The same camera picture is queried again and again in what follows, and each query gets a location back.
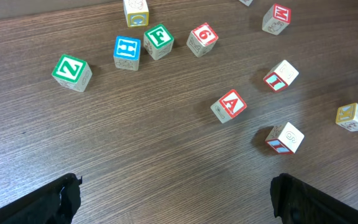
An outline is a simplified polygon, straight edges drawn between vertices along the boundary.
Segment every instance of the number 6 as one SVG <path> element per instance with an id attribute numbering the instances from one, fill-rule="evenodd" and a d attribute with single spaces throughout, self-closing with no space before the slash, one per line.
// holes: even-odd
<path id="1" fill-rule="evenodd" d="M 292 143 L 296 143 L 296 136 L 291 131 L 287 131 L 285 134 L 287 135 L 287 139 L 292 140 Z"/>
<path id="2" fill-rule="evenodd" d="M 211 32 L 208 30 L 203 30 L 200 32 L 200 37 L 202 39 L 207 39 L 209 35 L 211 35 Z"/>

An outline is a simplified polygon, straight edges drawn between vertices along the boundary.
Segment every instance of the black object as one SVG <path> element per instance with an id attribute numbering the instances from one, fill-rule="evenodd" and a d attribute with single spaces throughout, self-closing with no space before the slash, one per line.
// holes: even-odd
<path id="1" fill-rule="evenodd" d="M 67 224 L 81 205 L 81 179 L 65 174 L 53 182 L 0 208 L 3 224 Z"/>
<path id="2" fill-rule="evenodd" d="M 273 178 L 274 216 L 283 224 L 358 224 L 358 211 L 289 174 Z"/>

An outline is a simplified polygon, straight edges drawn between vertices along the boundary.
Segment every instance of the green z block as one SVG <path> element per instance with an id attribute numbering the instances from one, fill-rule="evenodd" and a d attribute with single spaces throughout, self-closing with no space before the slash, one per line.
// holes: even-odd
<path id="1" fill-rule="evenodd" d="M 171 33 L 162 24 L 146 31 L 143 40 L 144 47 L 154 60 L 158 60 L 171 52 L 174 41 Z"/>
<path id="2" fill-rule="evenodd" d="M 52 72 L 52 77 L 64 87 L 84 92 L 92 77 L 92 71 L 84 60 L 62 55 Z"/>

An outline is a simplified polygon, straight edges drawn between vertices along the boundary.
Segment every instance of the brown wood surface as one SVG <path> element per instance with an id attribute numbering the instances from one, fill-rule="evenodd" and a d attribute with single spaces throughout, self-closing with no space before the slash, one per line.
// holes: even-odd
<path id="1" fill-rule="evenodd" d="M 0 21 L 0 207 L 74 172 L 74 223 L 280 223 L 269 188 L 287 172 L 358 209 L 358 132 L 335 124 L 358 102 L 358 1 L 282 0 L 293 17 L 279 36 L 261 30 L 273 3 L 150 0 L 135 29 L 121 2 Z M 204 22 L 219 40 L 196 58 L 186 40 Z M 116 36 L 159 23 L 172 52 L 116 69 Z M 91 65 L 84 93 L 52 78 L 61 54 Z M 262 78 L 283 59 L 300 75 L 273 93 Z M 209 107 L 232 88 L 248 108 L 221 124 Z M 280 156 L 264 139 L 286 121 L 305 139 Z"/>
<path id="2" fill-rule="evenodd" d="M 122 0 L 0 0 L 0 19 Z"/>

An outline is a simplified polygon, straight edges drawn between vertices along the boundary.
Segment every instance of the toy block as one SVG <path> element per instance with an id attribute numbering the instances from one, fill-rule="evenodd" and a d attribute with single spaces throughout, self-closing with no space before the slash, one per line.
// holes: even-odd
<path id="1" fill-rule="evenodd" d="M 299 72 L 286 60 L 274 66 L 264 77 L 264 82 L 274 91 L 280 92 L 291 85 Z"/>
<path id="2" fill-rule="evenodd" d="M 149 9 L 146 0 L 124 0 L 124 12 L 128 27 L 149 24 Z"/>
<path id="3" fill-rule="evenodd" d="M 253 0 L 240 0 L 241 3 L 245 4 L 246 6 L 249 6 L 252 3 Z"/>
<path id="4" fill-rule="evenodd" d="M 52 72 L 52 77 L 64 87 L 84 92 L 92 77 L 92 71 L 84 60 L 63 54 Z"/>
<path id="5" fill-rule="evenodd" d="M 358 103 L 338 108 L 335 123 L 349 131 L 358 131 Z"/>
<path id="6" fill-rule="evenodd" d="M 171 52 L 173 37 L 164 25 L 159 24 L 144 33 L 143 45 L 152 58 L 158 60 Z"/>
<path id="7" fill-rule="evenodd" d="M 304 137 L 294 125 L 287 122 L 275 126 L 265 142 L 279 154 L 294 154 Z"/>
<path id="8" fill-rule="evenodd" d="M 247 104 L 236 90 L 230 90 L 211 106 L 211 110 L 222 123 L 233 119 L 246 108 Z"/>
<path id="9" fill-rule="evenodd" d="M 264 16 L 262 30 L 278 35 L 291 23 L 291 9 L 274 4 Z"/>
<path id="10" fill-rule="evenodd" d="M 212 50 L 218 38 L 208 23 L 204 23 L 190 32 L 187 46 L 197 57 L 201 57 Z"/>
<path id="11" fill-rule="evenodd" d="M 114 62 L 117 68 L 138 71 L 140 60 L 140 40 L 117 36 L 114 48 Z"/>

